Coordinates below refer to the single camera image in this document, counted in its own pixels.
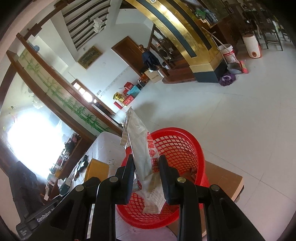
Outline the silver foil package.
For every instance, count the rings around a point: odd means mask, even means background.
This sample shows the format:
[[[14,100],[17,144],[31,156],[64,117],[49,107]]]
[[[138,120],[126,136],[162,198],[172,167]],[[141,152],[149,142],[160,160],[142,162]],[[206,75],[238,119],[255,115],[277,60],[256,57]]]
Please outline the silver foil package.
[[[125,113],[120,144],[131,148],[135,165],[133,192],[144,200],[144,213],[159,214],[165,197],[159,174],[159,153],[148,129],[132,108]]]

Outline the cardboard sheet under basket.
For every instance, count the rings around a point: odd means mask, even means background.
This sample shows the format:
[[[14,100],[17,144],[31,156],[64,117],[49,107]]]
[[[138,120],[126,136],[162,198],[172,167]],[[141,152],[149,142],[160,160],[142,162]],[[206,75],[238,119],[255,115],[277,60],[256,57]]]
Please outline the cardboard sheet under basket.
[[[240,193],[244,188],[243,177],[208,161],[205,161],[205,166],[209,184],[217,184],[233,201],[235,201],[240,196]],[[200,209],[200,216],[202,238],[204,238],[206,237],[206,223],[203,208]],[[175,234],[176,237],[178,237],[179,220],[171,223],[167,227]]]

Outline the green tissue box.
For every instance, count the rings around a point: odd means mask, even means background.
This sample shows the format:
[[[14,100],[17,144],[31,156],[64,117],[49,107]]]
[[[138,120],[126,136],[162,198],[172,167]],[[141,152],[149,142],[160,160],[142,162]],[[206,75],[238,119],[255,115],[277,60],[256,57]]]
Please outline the green tissue box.
[[[59,189],[59,194],[60,195],[65,195],[66,193],[68,193],[70,187],[71,187],[71,180],[69,178],[65,178],[65,179],[58,179],[57,185],[58,185],[58,189]]]

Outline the black handheld gun tool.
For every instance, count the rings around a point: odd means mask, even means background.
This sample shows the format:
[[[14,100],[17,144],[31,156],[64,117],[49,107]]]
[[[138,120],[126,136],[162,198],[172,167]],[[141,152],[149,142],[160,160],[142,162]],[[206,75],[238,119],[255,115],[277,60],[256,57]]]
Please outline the black handheld gun tool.
[[[77,172],[81,173],[88,166],[88,155],[84,155],[83,159],[80,161]]]

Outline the wooden sideboard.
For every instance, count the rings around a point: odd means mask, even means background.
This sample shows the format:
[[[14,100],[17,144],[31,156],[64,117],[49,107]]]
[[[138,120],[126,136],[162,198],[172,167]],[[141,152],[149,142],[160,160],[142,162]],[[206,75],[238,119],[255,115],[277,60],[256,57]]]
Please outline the wooden sideboard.
[[[62,154],[60,154],[60,157],[50,170],[45,186],[45,194],[43,195],[44,202],[53,199],[59,194],[58,180],[68,178],[75,165],[80,161],[92,143],[92,140],[89,141],[76,135],[72,136],[65,143]]]

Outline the pink floral tablecloth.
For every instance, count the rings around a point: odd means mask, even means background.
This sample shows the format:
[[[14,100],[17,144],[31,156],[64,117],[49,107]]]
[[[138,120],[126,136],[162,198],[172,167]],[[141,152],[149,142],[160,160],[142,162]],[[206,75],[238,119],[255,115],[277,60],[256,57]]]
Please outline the pink floral tablecloth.
[[[109,165],[109,176],[116,173],[117,168],[125,158],[125,148],[120,144],[121,137],[109,133],[101,133],[89,149],[86,155],[89,159],[96,159]],[[143,230],[126,223],[115,213],[116,238],[119,240],[177,240],[175,234],[167,227],[153,230]]]

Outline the red plastic basket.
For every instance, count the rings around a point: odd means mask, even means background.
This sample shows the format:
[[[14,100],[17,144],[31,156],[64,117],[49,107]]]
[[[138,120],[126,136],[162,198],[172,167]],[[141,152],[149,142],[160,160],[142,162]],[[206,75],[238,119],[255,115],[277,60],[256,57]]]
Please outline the red plastic basket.
[[[162,128],[151,133],[159,154],[165,155],[168,165],[178,170],[180,175],[196,171],[194,184],[209,187],[205,158],[197,139],[181,128]],[[141,229],[155,229],[170,225],[179,217],[177,205],[165,204],[160,214],[143,213],[144,200],[133,193],[127,205],[117,205],[119,216],[129,225]]]

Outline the purple mop head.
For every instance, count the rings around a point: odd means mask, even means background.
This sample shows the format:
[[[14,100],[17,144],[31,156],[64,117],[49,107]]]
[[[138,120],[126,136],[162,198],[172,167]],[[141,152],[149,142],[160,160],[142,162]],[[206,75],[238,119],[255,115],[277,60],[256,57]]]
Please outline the purple mop head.
[[[230,72],[225,73],[220,79],[219,84],[221,86],[229,86],[236,80],[235,74],[232,74]]]

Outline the cardboard box on floor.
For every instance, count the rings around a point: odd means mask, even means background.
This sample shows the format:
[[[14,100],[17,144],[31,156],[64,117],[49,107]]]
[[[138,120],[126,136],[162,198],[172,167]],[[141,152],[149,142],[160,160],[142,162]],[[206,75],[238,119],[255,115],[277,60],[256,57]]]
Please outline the cardboard box on floor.
[[[163,77],[158,71],[147,70],[145,75],[151,80],[152,83],[157,83],[163,80]]]

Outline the dustpan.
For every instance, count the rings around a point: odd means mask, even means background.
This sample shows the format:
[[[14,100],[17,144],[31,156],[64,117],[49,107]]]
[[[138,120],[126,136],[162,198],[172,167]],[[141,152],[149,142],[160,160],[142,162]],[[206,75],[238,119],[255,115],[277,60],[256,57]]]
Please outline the dustpan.
[[[241,65],[237,62],[235,63],[228,63],[227,69],[231,74],[242,74]]]

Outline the framed painting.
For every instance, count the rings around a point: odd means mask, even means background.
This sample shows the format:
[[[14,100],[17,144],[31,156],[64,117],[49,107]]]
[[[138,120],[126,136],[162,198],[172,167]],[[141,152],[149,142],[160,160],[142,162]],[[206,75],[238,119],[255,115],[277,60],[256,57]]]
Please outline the framed painting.
[[[78,59],[78,63],[84,69],[88,69],[101,55],[102,52],[97,47],[92,46]]]

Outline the gold pillar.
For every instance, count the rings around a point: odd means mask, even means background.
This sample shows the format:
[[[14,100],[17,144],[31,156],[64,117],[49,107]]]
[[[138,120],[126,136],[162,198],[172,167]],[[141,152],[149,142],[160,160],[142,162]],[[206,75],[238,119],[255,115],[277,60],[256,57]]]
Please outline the gold pillar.
[[[187,66],[163,72],[163,83],[217,83],[227,71],[211,35],[182,1],[128,1],[178,49]]]

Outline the wooden door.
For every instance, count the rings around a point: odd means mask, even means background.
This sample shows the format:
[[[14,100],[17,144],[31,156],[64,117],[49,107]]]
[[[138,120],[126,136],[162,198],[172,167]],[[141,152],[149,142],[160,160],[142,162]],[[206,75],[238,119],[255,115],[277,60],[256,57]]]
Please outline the wooden door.
[[[142,52],[136,42],[126,36],[111,48],[125,63],[130,66],[139,76],[147,70],[142,60]]]

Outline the white bucket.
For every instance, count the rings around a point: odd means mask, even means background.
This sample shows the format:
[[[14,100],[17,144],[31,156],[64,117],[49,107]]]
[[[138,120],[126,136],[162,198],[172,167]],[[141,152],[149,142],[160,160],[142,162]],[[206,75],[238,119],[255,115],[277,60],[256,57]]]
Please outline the white bucket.
[[[231,44],[221,44],[220,46],[218,46],[218,49],[228,64],[239,62],[236,58],[234,49]]]

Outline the dark jacket on post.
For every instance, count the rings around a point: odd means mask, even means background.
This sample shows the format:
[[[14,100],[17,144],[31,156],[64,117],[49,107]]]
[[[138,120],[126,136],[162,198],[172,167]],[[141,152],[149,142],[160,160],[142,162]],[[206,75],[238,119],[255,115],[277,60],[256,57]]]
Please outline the dark jacket on post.
[[[142,53],[142,61],[144,65],[146,65],[152,71],[157,71],[159,66],[161,66],[158,58],[147,50]]]

